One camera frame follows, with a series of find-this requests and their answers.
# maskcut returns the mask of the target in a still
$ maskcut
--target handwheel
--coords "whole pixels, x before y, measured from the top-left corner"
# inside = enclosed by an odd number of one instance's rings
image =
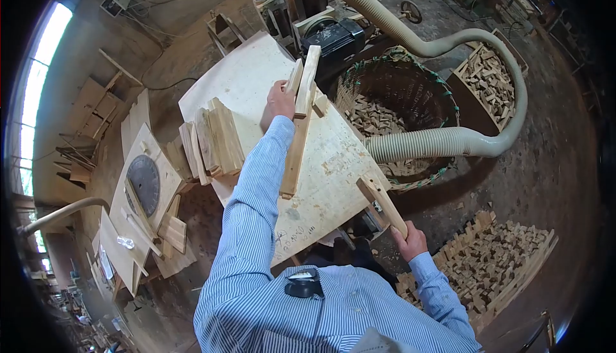
[[[410,0],[403,0],[402,3],[400,3],[400,10],[411,23],[421,23],[421,13],[420,9],[417,7],[417,4],[412,3]]]

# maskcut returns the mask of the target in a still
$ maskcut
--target shirt sleeve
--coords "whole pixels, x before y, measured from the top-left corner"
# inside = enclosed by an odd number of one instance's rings
[[[222,235],[210,276],[201,290],[195,328],[198,318],[216,306],[273,280],[270,265],[278,191],[294,133],[293,122],[279,115],[246,157],[222,215]]]
[[[417,281],[417,292],[426,314],[454,333],[475,340],[466,308],[460,303],[458,295],[449,287],[449,280],[438,270],[430,253],[427,251],[421,253],[408,264]]]

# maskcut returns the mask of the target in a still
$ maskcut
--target circular saw blade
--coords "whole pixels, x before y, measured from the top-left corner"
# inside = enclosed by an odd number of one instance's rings
[[[147,155],[138,155],[128,166],[126,177],[131,181],[145,215],[150,217],[156,211],[160,197],[160,177],[156,164]],[[136,214],[135,203],[131,202],[128,193],[126,199]]]

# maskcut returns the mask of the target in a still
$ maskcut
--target window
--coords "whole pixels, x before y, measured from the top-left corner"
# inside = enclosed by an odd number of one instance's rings
[[[40,230],[35,231],[35,239],[36,239],[36,248],[39,253],[45,253],[47,248],[45,247],[45,243],[42,240],[42,234]]]
[[[42,87],[45,84],[47,70],[54,57],[56,48],[64,34],[68,21],[73,13],[60,3],[56,7],[45,26],[41,40],[36,48],[34,57],[30,57],[30,68],[26,81],[23,100],[23,113],[21,115],[21,159],[19,172],[21,185],[25,195],[34,195],[32,188],[32,159],[34,153],[34,139],[36,127],[36,113],[41,100]]]
[[[51,270],[51,262],[49,262],[49,258],[43,258],[41,260],[41,264],[45,268],[45,272],[47,272],[47,274],[53,274],[54,273],[54,271]]]

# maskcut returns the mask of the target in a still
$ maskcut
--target saw table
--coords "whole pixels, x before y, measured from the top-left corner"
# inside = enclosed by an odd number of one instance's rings
[[[262,137],[259,120],[274,81],[288,79],[295,60],[267,33],[258,32],[206,72],[181,98],[185,122],[218,97],[233,113],[240,144],[248,155]],[[357,186],[369,173],[387,190],[388,180],[354,134],[329,105],[319,118],[311,115],[304,154],[291,200],[278,199],[276,248],[272,266],[281,263],[366,209],[369,201]],[[239,175],[212,180],[220,203],[227,205]]]

